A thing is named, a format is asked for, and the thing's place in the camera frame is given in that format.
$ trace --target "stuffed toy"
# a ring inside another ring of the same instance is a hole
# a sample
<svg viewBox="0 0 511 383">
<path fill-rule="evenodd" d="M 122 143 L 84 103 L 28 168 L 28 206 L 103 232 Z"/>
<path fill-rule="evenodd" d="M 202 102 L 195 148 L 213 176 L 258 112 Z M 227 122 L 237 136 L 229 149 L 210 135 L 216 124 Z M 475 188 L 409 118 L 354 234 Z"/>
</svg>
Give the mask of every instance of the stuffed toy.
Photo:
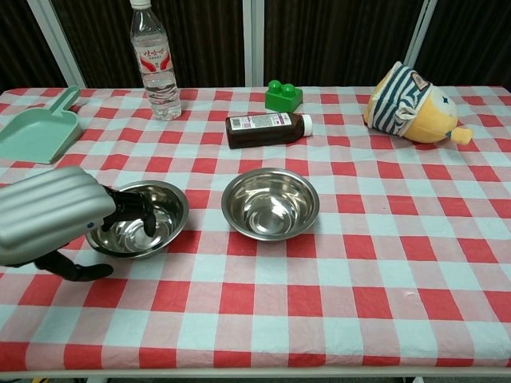
<svg viewBox="0 0 511 383">
<path fill-rule="evenodd" d="M 363 117 L 369 128 L 422 143 L 468 144 L 473 134 L 457 127 L 456 105 L 440 88 L 399 61 L 370 95 Z"/>
</svg>

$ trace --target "bottle label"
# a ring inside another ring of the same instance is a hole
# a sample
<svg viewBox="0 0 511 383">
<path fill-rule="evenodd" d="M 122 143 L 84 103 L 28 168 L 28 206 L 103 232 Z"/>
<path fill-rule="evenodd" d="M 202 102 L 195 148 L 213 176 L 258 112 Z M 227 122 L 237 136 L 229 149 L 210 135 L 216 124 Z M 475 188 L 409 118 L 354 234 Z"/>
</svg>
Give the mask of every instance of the bottle label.
<svg viewBox="0 0 511 383">
<path fill-rule="evenodd" d="M 274 126 L 291 125 L 287 113 L 262 114 L 260 116 L 231 117 L 231 129 L 243 130 L 254 128 L 272 128 Z"/>
<path fill-rule="evenodd" d="M 150 47 L 135 47 L 135 54 L 142 73 L 158 73 L 172 68 L 167 42 Z"/>
</svg>

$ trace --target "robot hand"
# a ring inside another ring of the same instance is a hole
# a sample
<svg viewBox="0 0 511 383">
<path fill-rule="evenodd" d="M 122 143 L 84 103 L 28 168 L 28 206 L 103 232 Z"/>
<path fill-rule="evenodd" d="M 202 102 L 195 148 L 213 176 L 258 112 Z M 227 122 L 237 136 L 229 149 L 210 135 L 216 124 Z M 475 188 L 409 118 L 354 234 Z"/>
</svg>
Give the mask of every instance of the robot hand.
<svg viewBox="0 0 511 383">
<path fill-rule="evenodd" d="M 142 194 L 114 191 L 80 168 L 60 168 L 0 188 L 0 265 L 34 262 L 70 281 L 92 281 L 113 272 L 107 264 L 83 267 L 57 249 L 118 221 L 142 219 L 154 236 L 153 205 Z"/>
</svg>

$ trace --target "striped hat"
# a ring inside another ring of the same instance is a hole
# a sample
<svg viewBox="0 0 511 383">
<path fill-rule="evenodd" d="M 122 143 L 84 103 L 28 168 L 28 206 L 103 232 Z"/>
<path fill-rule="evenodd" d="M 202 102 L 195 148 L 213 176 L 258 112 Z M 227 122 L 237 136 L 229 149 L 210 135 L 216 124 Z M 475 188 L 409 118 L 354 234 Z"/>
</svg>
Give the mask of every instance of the striped hat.
<svg viewBox="0 0 511 383">
<path fill-rule="evenodd" d="M 382 88 L 372 98 L 367 125 L 395 136 L 402 136 L 418 115 L 430 94 L 431 84 L 417 72 L 396 62 Z"/>
</svg>

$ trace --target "dustpan handle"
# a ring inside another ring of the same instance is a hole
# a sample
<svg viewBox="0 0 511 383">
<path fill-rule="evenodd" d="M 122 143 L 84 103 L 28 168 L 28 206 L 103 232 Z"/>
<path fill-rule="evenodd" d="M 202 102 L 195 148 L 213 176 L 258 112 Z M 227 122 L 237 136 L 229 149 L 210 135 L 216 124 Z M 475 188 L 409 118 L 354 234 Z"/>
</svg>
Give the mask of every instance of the dustpan handle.
<svg viewBox="0 0 511 383">
<path fill-rule="evenodd" d="M 78 98 L 80 94 L 80 88 L 77 86 L 70 86 L 57 100 L 50 106 L 51 114 L 60 114 L 63 110 L 69 109 L 71 104 Z"/>
</svg>

